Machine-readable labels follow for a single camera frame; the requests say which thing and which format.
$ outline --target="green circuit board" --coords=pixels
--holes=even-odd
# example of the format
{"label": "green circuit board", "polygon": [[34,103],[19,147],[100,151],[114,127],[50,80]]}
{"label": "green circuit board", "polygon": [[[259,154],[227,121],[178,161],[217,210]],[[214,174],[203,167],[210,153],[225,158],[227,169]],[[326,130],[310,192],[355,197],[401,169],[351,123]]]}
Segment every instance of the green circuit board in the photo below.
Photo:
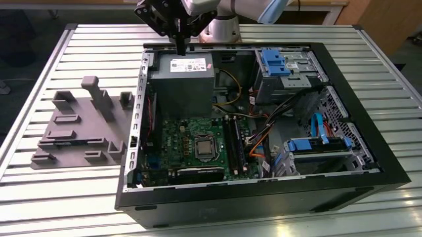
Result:
{"label": "green circuit board", "polygon": [[[164,120],[162,127],[160,169],[176,167],[219,166],[225,168],[225,179],[239,180],[255,178],[258,165],[249,163],[249,172],[234,175],[230,173],[229,157],[223,133],[222,118],[191,118]],[[250,135],[246,118],[238,119],[242,137]],[[217,158],[203,162],[195,157],[195,137],[211,135],[215,141]]]}

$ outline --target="metal rail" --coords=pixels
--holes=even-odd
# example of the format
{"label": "metal rail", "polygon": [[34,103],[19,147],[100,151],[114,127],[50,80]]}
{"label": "metal rail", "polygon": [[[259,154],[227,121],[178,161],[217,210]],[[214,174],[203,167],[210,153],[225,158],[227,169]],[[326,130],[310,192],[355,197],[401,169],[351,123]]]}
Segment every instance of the metal rail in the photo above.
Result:
{"label": "metal rail", "polygon": [[84,75],[111,96],[136,90],[142,45],[166,42],[143,25],[79,25],[66,31],[0,148],[0,235],[16,236],[420,236],[422,231],[421,96],[366,33],[350,26],[242,25],[243,41],[323,42],[413,180],[339,211],[146,232],[114,210],[118,166],[32,170],[58,90],[79,97]]}

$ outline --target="dark floor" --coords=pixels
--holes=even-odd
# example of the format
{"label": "dark floor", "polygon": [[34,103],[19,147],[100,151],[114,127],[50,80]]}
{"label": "dark floor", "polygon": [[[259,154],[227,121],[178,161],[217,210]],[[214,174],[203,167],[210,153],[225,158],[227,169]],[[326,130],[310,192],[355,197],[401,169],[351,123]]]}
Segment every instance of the dark floor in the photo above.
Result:
{"label": "dark floor", "polygon": [[[38,37],[32,40],[36,61],[24,68],[12,68],[0,60],[2,79],[11,87],[8,95],[0,95],[0,144],[12,126],[22,106],[30,95],[35,80],[44,68],[46,62],[60,38],[66,24],[139,24],[131,10],[119,11],[60,11],[59,18],[52,20],[47,11],[26,11],[34,25]],[[406,63],[402,73],[422,93],[422,47],[410,41],[391,57],[394,63]]]}

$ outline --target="white label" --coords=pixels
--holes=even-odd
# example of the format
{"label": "white label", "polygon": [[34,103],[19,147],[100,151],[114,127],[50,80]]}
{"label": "white label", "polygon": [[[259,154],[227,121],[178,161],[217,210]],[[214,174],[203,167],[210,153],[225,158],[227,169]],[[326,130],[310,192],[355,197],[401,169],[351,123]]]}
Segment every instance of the white label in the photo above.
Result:
{"label": "white label", "polygon": [[297,63],[287,63],[289,68],[299,68]]}
{"label": "white label", "polygon": [[251,103],[251,105],[255,105],[255,97],[254,96],[250,96],[250,103]]}
{"label": "white label", "polygon": [[178,58],[170,61],[170,72],[205,72],[206,59],[205,58]]}
{"label": "white label", "polygon": [[270,172],[271,166],[269,165],[266,161],[263,161],[263,168],[266,169],[267,172]]}

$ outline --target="blue drive bracket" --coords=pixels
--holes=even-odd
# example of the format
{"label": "blue drive bracket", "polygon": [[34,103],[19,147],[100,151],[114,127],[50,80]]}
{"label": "blue drive bracket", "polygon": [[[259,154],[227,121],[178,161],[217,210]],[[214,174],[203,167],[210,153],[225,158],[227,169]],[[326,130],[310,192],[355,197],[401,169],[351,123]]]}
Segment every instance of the blue drive bracket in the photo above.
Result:
{"label": "blue drive bracket", "polygon": [[262,61],[267,67],[267,73],[273,76],[289,76],[290,70],[285,65],[285,57],[275,49],[262,50]]}
{"label": "blue drive bracket", "polygon": [[325,133],[323,120],[322,120],[322,114],[321,113],[314,113],[313,118],[311,118],[311,136],[313,137],[319,136],[322,138],[322,143],[323,144],[329,144],[329,139],[327,139],[327,135]]}
{"label": "blue drive bracket", "polygon": [[311,143],[309,139],[298,139],[287,142],[289,151],[303,151],[303,150],[311,150]]}

